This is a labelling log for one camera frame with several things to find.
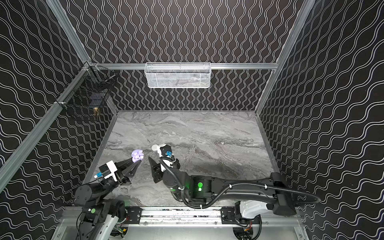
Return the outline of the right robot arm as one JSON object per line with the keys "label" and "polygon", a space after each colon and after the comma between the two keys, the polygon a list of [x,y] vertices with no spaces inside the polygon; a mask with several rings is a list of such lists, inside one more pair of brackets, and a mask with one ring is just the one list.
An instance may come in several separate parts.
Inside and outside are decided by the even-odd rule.
{"label": "right robot arm", "polygon": [[265,212],[277,216],[294,216],[296,208],[317,204],[314,194],[288,188],[279,173],[259,180],[226,180],[212,176],[190,176],[186,172],[149,158],[154,182],[163,182],[176,201],[192,209],[207,209],[222,200],[235,200],[236,214],[252,219]]}

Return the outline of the purple round earbud case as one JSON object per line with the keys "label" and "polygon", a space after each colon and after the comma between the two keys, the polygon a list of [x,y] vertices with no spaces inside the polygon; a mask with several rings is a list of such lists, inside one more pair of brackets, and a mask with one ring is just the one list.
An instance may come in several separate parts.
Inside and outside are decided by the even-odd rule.
{"label": "purple round earbud case", "polygon": [[132,156],[132,162],[136,163],[138,161],[142,161],[144,159],[144,153],[143,150],[134,150],[131,153]]}

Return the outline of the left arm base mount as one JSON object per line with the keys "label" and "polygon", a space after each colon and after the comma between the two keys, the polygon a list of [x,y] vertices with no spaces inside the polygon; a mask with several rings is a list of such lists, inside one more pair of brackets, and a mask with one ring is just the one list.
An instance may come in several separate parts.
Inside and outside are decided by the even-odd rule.
{"label": "left arm base mount", "polygon": [[126,216],[121,225],[138,225],[141,221],[143,209],[140,207],[126,207]]}

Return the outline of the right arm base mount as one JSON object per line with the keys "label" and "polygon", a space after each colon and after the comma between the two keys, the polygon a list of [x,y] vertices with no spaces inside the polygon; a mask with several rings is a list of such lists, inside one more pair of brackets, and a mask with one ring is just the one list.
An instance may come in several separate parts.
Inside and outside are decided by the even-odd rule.
{"label": "right arm base mount", "polygon": [[260,224],[259,217],[253,219],[245,219],[240,214],[237,214],[234,207],[223,207],[220,209],[220,217],[223,225],[249,226]]}

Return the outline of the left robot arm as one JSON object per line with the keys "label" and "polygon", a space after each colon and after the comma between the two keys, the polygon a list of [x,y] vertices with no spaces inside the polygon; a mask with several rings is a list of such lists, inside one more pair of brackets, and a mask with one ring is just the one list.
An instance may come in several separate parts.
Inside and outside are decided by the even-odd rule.
{"label": "left robot arm", "polygon": [[113,190],[129,184],[142,160],[130,158],[121,162],[109,161],[99,167],[96,179],[79,186],[75,192],[75,206],[82,212],[77,218],[78,240],[108,240],[125,235],[123,225],[138,224],[142,218],[140,207],[127,207],[118,199],[107,199]]}

